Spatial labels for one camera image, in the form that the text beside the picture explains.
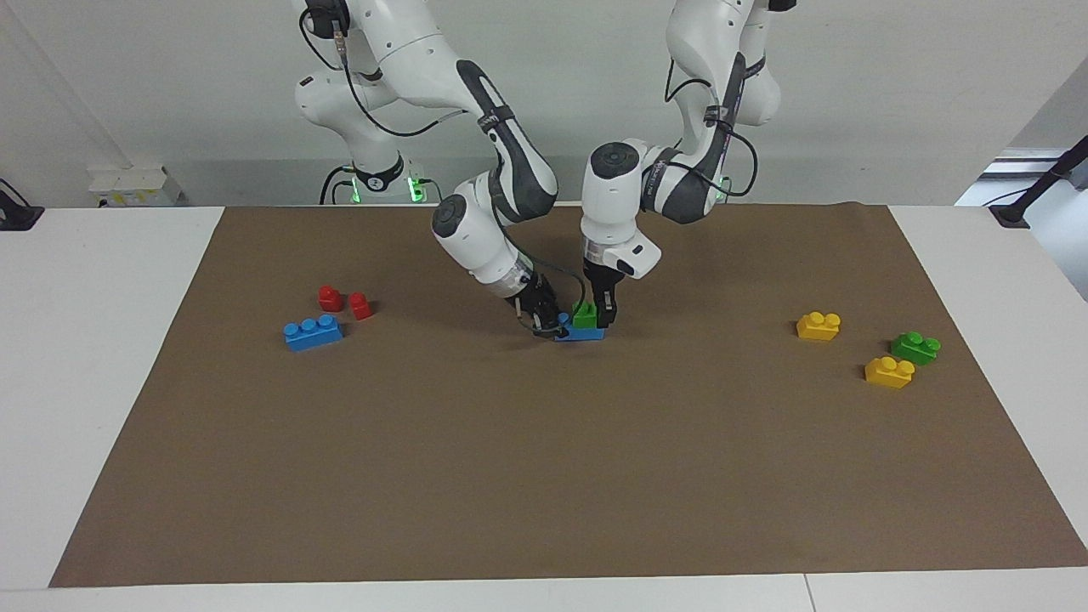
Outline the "blue three-stud toy brick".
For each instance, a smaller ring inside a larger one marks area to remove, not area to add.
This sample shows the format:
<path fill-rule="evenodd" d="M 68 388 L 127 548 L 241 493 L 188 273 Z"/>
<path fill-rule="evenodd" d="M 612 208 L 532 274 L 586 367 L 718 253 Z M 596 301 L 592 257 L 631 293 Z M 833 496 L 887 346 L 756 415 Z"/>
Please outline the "blue three-stud toy brick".
<path fill-rule="evenodd" d="M 302 352 L 339 342 L 343 331 L 338 318 L 325 313 L 316 319 L 302 319 L 299 325 L 284 325 L 282 336 L 292 352 Z"/>
<path fill-rule="evenodd" d="M 601 328 L 576 328 L 569 314 L 564 311 L 558 315 L 558 322 L 561 325 L 564 335 L 553 336 L 552 340 L 555 342 L 601 341 L 606 333 L 606 330 Z"/>

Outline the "brown paper table mat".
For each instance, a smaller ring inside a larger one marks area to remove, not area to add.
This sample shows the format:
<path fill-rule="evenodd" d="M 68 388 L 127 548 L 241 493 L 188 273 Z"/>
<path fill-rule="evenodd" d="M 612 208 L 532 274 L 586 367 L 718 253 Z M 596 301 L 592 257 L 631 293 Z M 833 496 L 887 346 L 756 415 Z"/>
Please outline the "brown paper table mat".
<path fill-rule="evenodd" d="M 225 210 L 51 585 L 1088 564 L 889 210 L 644 227 L 660 267 L 556 343 L 425 209 Z M 343 340 L 292 352 L 326 284 Z M 867 382 L 908 331 L 938 357 Z"/>

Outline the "yellow two-stud toy brick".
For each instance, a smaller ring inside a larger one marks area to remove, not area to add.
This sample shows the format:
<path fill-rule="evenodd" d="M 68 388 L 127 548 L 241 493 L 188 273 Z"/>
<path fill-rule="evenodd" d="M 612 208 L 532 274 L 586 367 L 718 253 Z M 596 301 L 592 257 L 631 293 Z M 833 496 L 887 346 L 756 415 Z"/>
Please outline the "yellow two-stud toy brick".
<path fill-rule="evenodd" d="M 809 311 L 802 314 L 796 323 L 798 336 L 807 340 L 830 341 L 840 330 L 841 317 L 836 313 Z"/>
<path fill-rule="evenodd" d="M 904 388 L 912 383 L 916 365 L 908 360 L 898 360 L 892 356 L 874 358 L 864 367 L 867 383 L 886 388 Z"/>

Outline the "black stand with pole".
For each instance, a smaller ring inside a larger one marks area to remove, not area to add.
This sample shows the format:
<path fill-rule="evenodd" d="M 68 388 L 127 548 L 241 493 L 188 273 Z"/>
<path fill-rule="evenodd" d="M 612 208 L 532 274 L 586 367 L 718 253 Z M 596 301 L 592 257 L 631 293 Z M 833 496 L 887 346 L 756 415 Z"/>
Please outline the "black stand with pole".
<path fill-rule="evenodd" d="M 1068 151 L 1058 158 L 1054 163 L 1041 178 L 1038 178 L 1027 189 L 1023 189 L 1016 201 L 1010 205 L 990 205 L 989 210 L 994 216 L 996 221 L 1004 228 L 1029 229 L 1029 222 L 1025 216 L 1034 201 L 1044 195 L 1047 189 L 1056 185 L 1061 179 L 1071 179 L 1075 171 L 1088 163 L 1088 134 L 1081 140 L 1074 144 Z"/>

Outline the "white wall socket box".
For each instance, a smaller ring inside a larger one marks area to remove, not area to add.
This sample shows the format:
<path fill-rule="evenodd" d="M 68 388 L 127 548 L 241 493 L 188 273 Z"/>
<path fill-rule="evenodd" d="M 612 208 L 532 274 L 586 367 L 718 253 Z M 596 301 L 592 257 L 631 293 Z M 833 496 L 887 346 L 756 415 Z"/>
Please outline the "white wall socket box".
<path fill-rule="evenodd" d="M 185 201 L 185 193 L 163 166 L 91 167 L 92 182 L 88 196 L 97 207 L 175 207 Z"/>

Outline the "black clamp mount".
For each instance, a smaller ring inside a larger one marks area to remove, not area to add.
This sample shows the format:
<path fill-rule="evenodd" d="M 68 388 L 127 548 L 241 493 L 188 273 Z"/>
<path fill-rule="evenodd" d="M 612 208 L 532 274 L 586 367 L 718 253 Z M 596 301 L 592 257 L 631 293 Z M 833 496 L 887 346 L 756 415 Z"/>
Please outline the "black clamp mount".
<path fill-rule="evenodd" d="M 44 215 L 44 207 L 34 206 L 7 179 L 0 178 L 0 231 L 28 231 Z"/>

